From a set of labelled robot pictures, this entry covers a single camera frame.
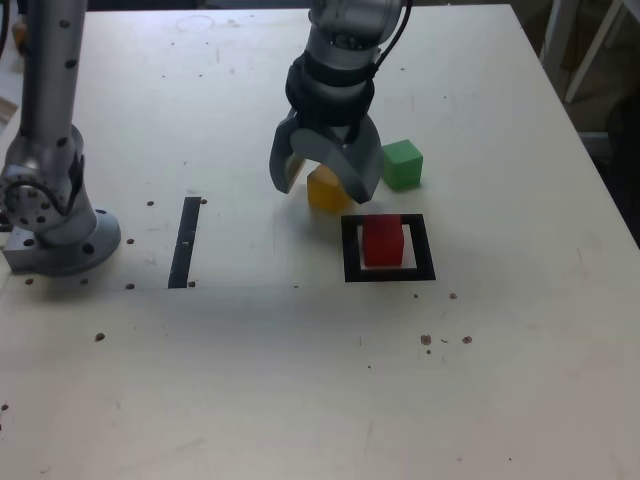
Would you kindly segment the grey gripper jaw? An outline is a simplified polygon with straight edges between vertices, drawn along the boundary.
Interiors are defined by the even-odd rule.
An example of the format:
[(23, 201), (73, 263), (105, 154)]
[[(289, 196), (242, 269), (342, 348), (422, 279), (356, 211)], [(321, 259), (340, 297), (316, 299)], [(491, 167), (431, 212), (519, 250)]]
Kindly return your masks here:
[(291, 134), (291, 147), (302, 157), (326, 166), (357, 203), (371, 200), (383, 176), (383, 149), (373, 122), (361, 122), (356, 139), (346, 143), (327, 132), (300, 128)]
[(295, 112), (290, 112), (277, 126), (269, 158), (269, 172), (275, 188), (288, 194), (306, 159), (291, 146), (291, 135), (298, 129)]

